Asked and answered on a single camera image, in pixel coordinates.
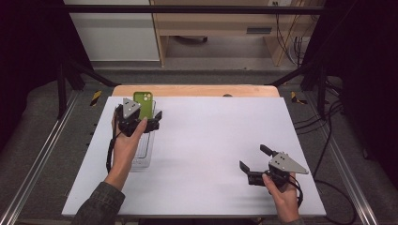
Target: wooden table edge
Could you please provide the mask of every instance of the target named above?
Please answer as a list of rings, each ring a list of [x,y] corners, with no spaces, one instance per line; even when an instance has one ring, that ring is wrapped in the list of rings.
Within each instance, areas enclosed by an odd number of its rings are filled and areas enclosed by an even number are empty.
[[[278,98],[275,86],[252,84],[186,85],[186,84],[133,84],[119,85],[113,97],[129,97],[134,92],[149,91],[156,97],[272,97]]]

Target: gray sleeve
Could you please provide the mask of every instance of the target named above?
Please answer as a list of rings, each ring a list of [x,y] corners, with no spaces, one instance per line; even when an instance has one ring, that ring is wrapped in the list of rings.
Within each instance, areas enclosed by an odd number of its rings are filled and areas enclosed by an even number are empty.
[[[302,218],[299,218],[297,220],[288,222],[288,223],[282,223],[283,225],[305,225],[304,220]]]
[[[71,224],[115,224],[124,199],[125,195],[121,191],[101,182],[79,208]]]

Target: white table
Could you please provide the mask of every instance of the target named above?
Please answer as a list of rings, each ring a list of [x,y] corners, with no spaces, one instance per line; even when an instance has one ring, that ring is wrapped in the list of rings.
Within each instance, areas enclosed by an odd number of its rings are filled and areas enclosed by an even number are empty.
[[[150,167],[132,172],[119,215],[138,218],[254,218],[275,215],[265,187],[249,186],[239,161],[268,168],[261,143],[309,169],[281,97],[155,97],[163,111]],[[74,216],[107,172],[112,114],[109,97],[62,214]],[[297,175],[302,216],[324,216],[310,174]]]

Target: person's hand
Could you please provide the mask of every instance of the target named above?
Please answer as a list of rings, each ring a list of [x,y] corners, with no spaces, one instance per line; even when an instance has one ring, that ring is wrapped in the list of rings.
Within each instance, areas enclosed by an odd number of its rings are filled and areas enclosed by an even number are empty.
[[[296,188],[290,184],[286,184],[287,187],[285,187],[285,191],[281,193],[274,182],[265,173],[263,173],[263,181],[275,202],[279,220],[283,223],[287,223],[299,219]]]
[[[115,141],[114,163],[104,182],[119,190],[123,188],[127,176],[129,175],[135,152],[137,151],[138,142],[145,131],[146,124],[147,119],[144,118],[130,137],[120,133],[118,126],[116,126],[116,134],[120,134],[117,136]]]

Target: phone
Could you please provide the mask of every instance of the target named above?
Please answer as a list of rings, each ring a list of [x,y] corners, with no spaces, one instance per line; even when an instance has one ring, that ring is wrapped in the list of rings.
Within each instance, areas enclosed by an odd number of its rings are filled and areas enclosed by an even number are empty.
[[[134,92],[133,100],[141,105],[139,119],[153,117],[153,95],[150,92]]]

